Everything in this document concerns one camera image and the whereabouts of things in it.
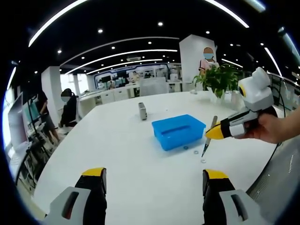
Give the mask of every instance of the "green plant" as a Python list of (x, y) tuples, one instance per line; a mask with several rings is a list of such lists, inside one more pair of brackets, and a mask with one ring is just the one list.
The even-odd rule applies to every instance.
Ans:
[(238, 76), (241, 75), (241, 71), (229, 64), (223, 64), (220, 67), (213, 66), (207, 70), (205, 75), (197, 75), (194, 77), (195, 86), (197, 83), (202, 83), (203, 90), (206, 87), (211, 87), (213, 93), (221, 98), (223, 91), (237, 90), (238, 89)]

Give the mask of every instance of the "black shirt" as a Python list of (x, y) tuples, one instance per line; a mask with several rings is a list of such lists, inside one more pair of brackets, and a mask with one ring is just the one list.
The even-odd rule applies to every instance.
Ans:
[[(43, 91), (38, 93), (36, 106), (37, 106), (37, 110), (38, 110), (39, 113), (41, 112), (41, 110), (43, 108), (43, 105), (47, 100), (48, 100), (48, 98), (47, 98), (46, 94)], [(49, 115), (49, 111), (48, 111), (47, 106), (46, 106), (45, 110), (43, 111), (43, 115)]]

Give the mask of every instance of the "white pillar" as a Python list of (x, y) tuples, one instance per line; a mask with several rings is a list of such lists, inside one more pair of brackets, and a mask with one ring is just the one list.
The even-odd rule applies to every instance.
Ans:
[(60, 98), (61, 83), (60, 83), (60, 67), (48, 67), (42, 72), (42, 89), (48, 98), (48, 110), (54, 125), (57, 127), (60, 121), (58, 110), (64, 104)]
[(89, 91), (96, 90), (95, 80), (93, 75), (87, 75)]
[(215, 42), (204, 37), (190, 35), (179, 43), (183, 82), (190, 83), (199, 75), (200, 60), (204, 59), (203, 51), (206, 47), (214, 51), (217, 61)]
[(74, 86), (75, 86), (75, 94), (76, 95), (80, 95), (80, 89), (79, 89), (79, 84), (78, 84), (78, 76), (77, 75), (73, 75), (74, 78)]

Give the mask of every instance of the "face mask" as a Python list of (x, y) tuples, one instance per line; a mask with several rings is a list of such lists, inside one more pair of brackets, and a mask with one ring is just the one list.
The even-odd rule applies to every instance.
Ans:
[(68, 102), (68, 100), (70, 99), (70, 97), (68, 97), (68, 96), (62, 96), (61, 97), (61, 100), (63, 101), (63, 102)]
[(214, 56), (214, 53), (204, 53), (204, 57), (205, 57), (207, 60), (211, 60), (213, 56)]

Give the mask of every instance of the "wall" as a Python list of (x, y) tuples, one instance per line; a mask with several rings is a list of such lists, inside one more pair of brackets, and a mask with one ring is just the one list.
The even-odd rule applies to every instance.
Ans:
[(58, 110), (64, 105), (60, 98), (61, 83), (60, 83), (60, 68), (48, 67), (41, 76), (42, 89), (48, 98), (48, 110), (54, 125), (57, 127), (60, 121)]
[(214, 51), (214, 60), (217, 61), (215, 43), (213, 40), (190, 35), (180, 41), (180, 58), (183, 82), (192, 82), (194, 76), (199, 74), (200, 60), (204, 59), (203, 50), (210, 47)]

